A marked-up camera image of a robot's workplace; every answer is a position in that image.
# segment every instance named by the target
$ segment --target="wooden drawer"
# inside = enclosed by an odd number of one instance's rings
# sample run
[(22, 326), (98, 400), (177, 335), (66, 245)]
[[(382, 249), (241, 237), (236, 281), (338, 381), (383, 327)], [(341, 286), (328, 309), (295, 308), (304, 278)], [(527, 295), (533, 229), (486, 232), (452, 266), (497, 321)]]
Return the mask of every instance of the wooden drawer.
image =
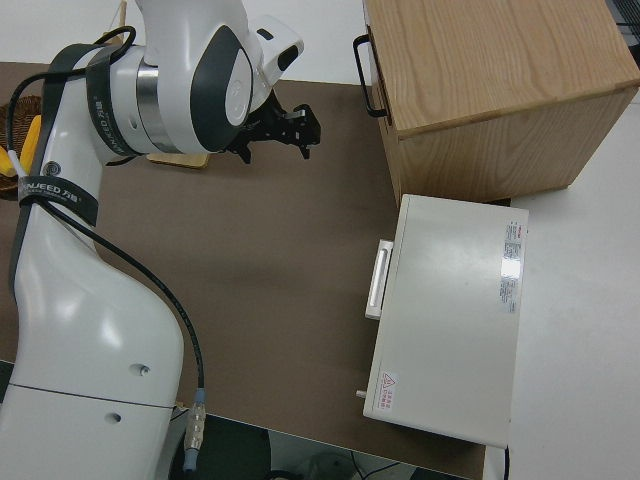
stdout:
[(364, 5), (398, 204), (405, 193), (486, 202), (566, 187), (640, 85), (600, 0)]

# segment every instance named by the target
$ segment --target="robotic arm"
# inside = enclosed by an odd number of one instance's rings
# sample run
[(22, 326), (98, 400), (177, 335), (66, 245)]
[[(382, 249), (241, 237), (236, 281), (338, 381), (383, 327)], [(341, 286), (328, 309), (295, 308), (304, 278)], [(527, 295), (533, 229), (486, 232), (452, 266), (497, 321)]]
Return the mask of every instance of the robotic arm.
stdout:
[[(76, 74), (45, 81), (31, 176), (19, 180), (10, 282), (20, 337), (0, 409), (0, 478), (155, 475), (183, 341), (164, 302), (105, 264), (87, 236), (104, 165), (141, 153), (223, 150), (248, 162), (249, 142), (269, 139), (307, 157), (320, 140), (311, 109), (287, 113), (272, 90), (302, 52), (290, 29), (270, 17), (249, 24), (237, 0), (138, 5), (146, 47), (72, 45), (50, 72)], [(69, 221), (34, 198), (57, 203)], [(193, 451), (203, 375), (199, 387)]]

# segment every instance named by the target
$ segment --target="brown tabletop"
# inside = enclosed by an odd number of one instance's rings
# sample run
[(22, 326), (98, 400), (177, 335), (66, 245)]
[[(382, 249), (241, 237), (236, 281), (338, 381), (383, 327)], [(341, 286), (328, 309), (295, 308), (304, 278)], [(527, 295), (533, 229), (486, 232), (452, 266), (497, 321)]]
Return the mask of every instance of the brown tabletop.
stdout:
[[(0, 64), (0, 103), (41, 66)], [(151, 268), (189, 311), (205, 356), (210, 413), (356, 451), (481, 478), (484, 447), (365, 418), (377, 323), (364, 317), (380, 238), (397, 210), (375, 120), (360, 88), (281, 82), (287, 109), (322, 124), (310, 160), (254, 144), (253, 164), (215, 156), (205, 170), (139, 158), (105, 172), (98, 231)], [(7, 278), (17, 206), (0, 202)], [(110, 253), (103, 258), (128, 273)], [(0, 358), (13, 360), (17, 315), (0, 284)], [(178, 399), (190, 403), (185, 344)]]

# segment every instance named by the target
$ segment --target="black handle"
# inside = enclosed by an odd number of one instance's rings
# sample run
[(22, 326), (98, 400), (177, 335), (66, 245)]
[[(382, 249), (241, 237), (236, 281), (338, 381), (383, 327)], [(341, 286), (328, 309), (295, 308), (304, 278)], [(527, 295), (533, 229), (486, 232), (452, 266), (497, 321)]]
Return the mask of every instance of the black handle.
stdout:
[(356, 65), (358, 66), (358, 75), (360, 76), (360, 85), (362, 86), (362, 93), (364, 94), (364, 103), (367, 107), (367, 112), (372, 117), (386, 117), (387, 110), (381, 108), (380, 110), (376, 110), (371, 106), (371, 101), (369, 100), (369, 93), (367, 92), (367, 86), (364, 84), (364, 73), (362, 72), (362, 62), (360, 61), (360, 54), (358, 53), (358, 47), (363, 43), (371, 43), (371, 38), (369, 38), (369, 34), (360, 35), (353, 41), (353, 53), (356, 56)]

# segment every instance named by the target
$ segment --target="white box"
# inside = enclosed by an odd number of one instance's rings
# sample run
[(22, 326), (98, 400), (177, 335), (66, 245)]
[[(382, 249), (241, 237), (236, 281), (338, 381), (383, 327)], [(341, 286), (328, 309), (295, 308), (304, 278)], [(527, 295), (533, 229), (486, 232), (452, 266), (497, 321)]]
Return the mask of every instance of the white box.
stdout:
[(365, 416), (507, 446), (528, 215), (403, 196)]

